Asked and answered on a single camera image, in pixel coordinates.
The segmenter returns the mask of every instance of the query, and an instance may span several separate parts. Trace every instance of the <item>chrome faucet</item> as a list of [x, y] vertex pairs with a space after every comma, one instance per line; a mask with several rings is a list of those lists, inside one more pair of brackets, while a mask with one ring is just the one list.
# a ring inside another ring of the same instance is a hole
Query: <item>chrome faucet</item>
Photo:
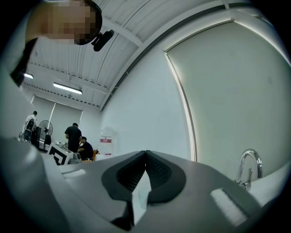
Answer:
[[[256, 163], [256, 170], [257, 170], [256, 176], [257, 176], [257, 178], [262, 178], [262, 176], [263, 176], [262, 160], [260, 159], [258, 153], [253, 149], [247, 149], [243, 152], [241, 159], [240, 159], [240, 165], [239, 165], [237, 176], [236, 176], [236, 183], [237, 184], [241, 183], [241, 174], [242, 174], [242, 170], [244, 168], [245, 159], [248, 155], [251, 156]], [[252, 174], [252, 169], [250, 168], [249, 172], [248, 172], [247, 182], [242, 183], [242, 186], [246, 190], [250, 190], [250, 188], [251, 188], [251, 174]]]

